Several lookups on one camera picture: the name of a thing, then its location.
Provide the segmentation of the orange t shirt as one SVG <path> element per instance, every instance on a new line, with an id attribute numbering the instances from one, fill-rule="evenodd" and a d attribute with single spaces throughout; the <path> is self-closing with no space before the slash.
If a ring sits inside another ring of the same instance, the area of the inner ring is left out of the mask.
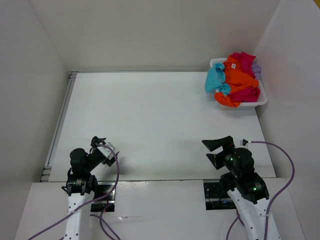
<path id="1" fill-rule="evenodd" d="M 230 86 L 231 91 L 228 95 L 217 92 L 214 94 L 215 100 L 227 107 L 237 108 L 242 102 L 232 101 L 231 96 L 240 90 L 244 90 L 247 87 L 259 87 L 259 81 L 252 78 L 250 75 L 243 73 L 240 67 L 240 61 L 229 56 L 224 64 L 224 73 L 226 77 L 226 83 Z"/>

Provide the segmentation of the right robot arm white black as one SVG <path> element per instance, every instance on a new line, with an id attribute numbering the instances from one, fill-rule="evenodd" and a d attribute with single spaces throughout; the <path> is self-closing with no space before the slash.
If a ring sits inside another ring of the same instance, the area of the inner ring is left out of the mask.
<path id="1" fill-rule="evenodd" d="M 228 169 L 220 177 L 219 191 L 232 199 L 248 239 L 280 240 L 269 209 L 269 191 L 265 181 L 255 171 L 252 152 L 243 146 L 236 147 L 231 136 L 201 142 L 210 151 L 206 156 L 215 169 Z"/>

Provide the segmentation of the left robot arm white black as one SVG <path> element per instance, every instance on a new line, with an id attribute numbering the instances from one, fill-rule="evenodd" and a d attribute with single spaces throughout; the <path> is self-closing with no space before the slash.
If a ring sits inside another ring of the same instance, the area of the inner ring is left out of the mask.
<path id="1" fill-rule="evenodd" d="M 115 147 L 106 138 L 94 136 L 90 150 L 76 148 L 70 153 L 71 168 L 67 173 L 67 181 L 62 188 L 67 194 L 68 218 L 63 235 L 64 240 L 90 239 L 90 218 L 92 204 L 107 201 L 115 193 L 116 183 L 109 188 L 99 185 L 92 171 L 100 164 L 111 167 L 116 165 L 116 179 L 119 181 L 120 169 Z"/>

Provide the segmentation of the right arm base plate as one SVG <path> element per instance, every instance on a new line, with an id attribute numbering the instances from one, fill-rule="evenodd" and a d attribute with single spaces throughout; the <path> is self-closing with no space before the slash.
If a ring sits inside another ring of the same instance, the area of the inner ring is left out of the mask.
<path id="1" fill-rule="evenodd" d="M 203 190 L 207 211 L 234 210 L 236 208 L 227 192 L 223 190 L 219 180 L 204 181 Z"/>

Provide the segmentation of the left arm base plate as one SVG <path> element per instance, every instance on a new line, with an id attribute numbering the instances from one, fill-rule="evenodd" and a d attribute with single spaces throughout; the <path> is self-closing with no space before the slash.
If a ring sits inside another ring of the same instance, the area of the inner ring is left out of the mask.
<path id="1" fill-rule="evenodd" d="M 106 195 L 113 187 L 114 182 L 99 182 L 96 188 L 96 192 L 94 193 L 94 199 L 100 198 Z M 91 204 L 90 211 L 92 213 L 100 213 L 104 212 L 114 212 L 115 211 L 115 198 L 116 198 L 116 190 L 114 189 L 107 197 L 102 198 L 98 201 L 94 201 Z"/>

